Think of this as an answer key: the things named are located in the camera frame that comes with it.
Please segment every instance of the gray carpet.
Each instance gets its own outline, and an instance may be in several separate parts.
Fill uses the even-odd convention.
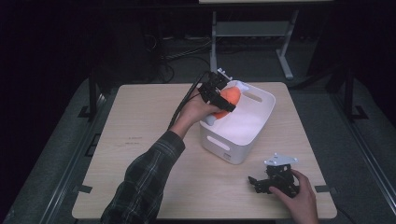
[[[185,43],[169,43],[170,55],[182,51]],[[295,43],[290,46],[288,60],[296,78],[286,81],[275,58],[276,45],[263,49],[249,49],[235,54],[220,54],[218,65],[229,75],[243,81],[282,81],[288,85],[305,79],[314,43]],[[194,54],[208,60],[208,53]],[[183,58],[169,63],[175,70],[172,83],[193,82],[207,64],[196,58]],[[326,79],[300,91],[291,91],[306,134],[317,157],[318,164],[330,188],[334,202],[356,223],[396,223],[381,189],[378,187],[360,145],[350,131],[349,123],[334,102],[334,97],[324,90]],[[101,101],[96,119],[78,118],[84,105],[88,105],[88,84],[83,82],[64,112],[57,128],[15,201],[7,223],[98,223],[98,220],[75,220],[71,216],[76,190],[82,183],[91,157],[84,156],[96,134],[105,125],[106,117],[117,94],[117,88]],[[396,132],[376,107],[368,91],[359,83],[355,89],[356,104],[362,105],[370,119],[358,120],[356,125],[375,157],[383,165],[391,183],[395,182]],[[59,199],[58,206],[49,207],[51,197]],[[278,220],[276,223],[292,223]],[[321,223],[351,223],[342,212]]]

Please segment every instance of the fingers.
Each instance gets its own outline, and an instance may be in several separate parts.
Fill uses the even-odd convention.
[[[293,170],[293,169],[291,169],[291,172],[293,173],[293,175],[295,177],[297,177],[297,179],[299,181],[300,188],[304,189],[304,188],[309,188],[311,186],[311,184],[309,183],[308,177],[306,177],[302,173],[300,173],[296,170]]]
[[[276,187],[271,186],[269,190],[271,191],[271,193],[275,194],[276,197],[279,198],[280,201],[282,201],[282,203],[288,205],[290,201],[290,197],[288,195],[284,194],[280,189],[277,189]]]

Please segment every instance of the wrist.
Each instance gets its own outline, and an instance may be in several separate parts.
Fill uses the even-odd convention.
[[[183,139],[193,124],[194,122],[191,122],[189,118],[179,117],[175,121],[175,124],[169,129],[169,131],[176,133],[180,138]]]

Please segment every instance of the person's arm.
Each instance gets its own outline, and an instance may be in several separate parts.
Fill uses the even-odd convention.
[[[289,208],[291,217],[296,223],[319,224],[317,199],[311,188],[309,179],[296,170],[291,171],[297,177],[300,184],[300,191],[294,198],[290,198],[275,187],[270,187],[269,190]]]
[[[102,223],[152,223],[163,200],[163,189],[173,165],[183,152],[189,128],[219,109],[206,104],[198,90],[182,108],[174,125],[128,167],[124,181],[102,214]]]

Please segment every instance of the black tape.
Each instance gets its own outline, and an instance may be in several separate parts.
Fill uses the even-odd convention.
[[[81,185],[81,187],[79,187],[78,191],[80,192],[84,192],[84,193],[91,193],[92,187],[89,186],[85,186],[85,185]]]
[[[317,193],[330,192],[330,188],[327,185],[315,186],[315,190]]]

